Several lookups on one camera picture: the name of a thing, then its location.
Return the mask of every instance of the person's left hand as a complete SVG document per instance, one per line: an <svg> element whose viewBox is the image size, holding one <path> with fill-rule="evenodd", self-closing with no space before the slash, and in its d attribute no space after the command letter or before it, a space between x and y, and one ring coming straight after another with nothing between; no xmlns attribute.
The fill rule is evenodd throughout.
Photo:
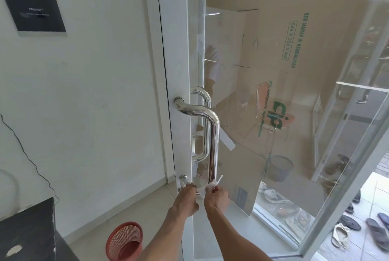
<svg viewBox="0 0 389 261"><path fill-rule="evenodd" d="M199 209L196 203L196 191L197 186L193 183L188 183L181 189L174 201L173 209L185 219L193 216Z"/></svg>

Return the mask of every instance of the person's right hand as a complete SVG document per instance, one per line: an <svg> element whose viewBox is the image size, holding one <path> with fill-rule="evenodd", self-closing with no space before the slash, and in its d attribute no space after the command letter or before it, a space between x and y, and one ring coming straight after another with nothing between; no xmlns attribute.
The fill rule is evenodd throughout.
<svg viewBox="0 0 389 261"><path fill-rule="evenodd" d="M204 207L207 214L212 209L218 209L222 213L226 210L230 204L230 199L228 198L227 190L223 189L220 186L215 186L215 188L208 188L205 193L204 198Z"/></svg>

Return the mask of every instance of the black sign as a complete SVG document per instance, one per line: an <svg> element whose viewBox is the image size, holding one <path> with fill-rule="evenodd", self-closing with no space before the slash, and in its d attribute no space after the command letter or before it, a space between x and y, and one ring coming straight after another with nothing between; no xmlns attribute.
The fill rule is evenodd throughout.
<svg viewBox="0 0 389 261"><path fill-rule="evenodd" d="M66 32L57 0L5 0L18 31Z"/></svg>

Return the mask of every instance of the glass panel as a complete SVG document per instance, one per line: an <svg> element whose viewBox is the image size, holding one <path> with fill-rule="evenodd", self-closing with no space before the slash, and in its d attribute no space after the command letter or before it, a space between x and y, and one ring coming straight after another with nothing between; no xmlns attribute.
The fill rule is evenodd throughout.
<svg viewBox="0 0 389 261"><path fill-rule="evenodd" d="M267 254L298 255L387 116L389 0L188 2L190 84L221 121L226 217ZM192 125L199 154L202 121ZM206 185L208 160L193 174ZM199 204L195 258L221 257Z"/></svg>

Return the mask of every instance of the hand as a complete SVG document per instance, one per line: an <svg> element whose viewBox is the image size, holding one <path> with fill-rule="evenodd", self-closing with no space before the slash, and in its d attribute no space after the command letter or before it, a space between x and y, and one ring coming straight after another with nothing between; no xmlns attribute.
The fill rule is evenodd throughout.
<svg viewBox="0 0 389 261"><path fill-rule="evenodd" d="M188 183L178 193L173 204L173 209L179 216L186 219L198 211L199 206L196 203L196 191L197 186L193 183Z"/></svg>
<svg viewBox="0 0 389 261"><path fill-rule="evenodd" d="M222 213L226 210L230 204L227 190L220 186L215 186L214 189L208 188L206 190L204 207L207 214L213 209L218 209Z"/></svg>

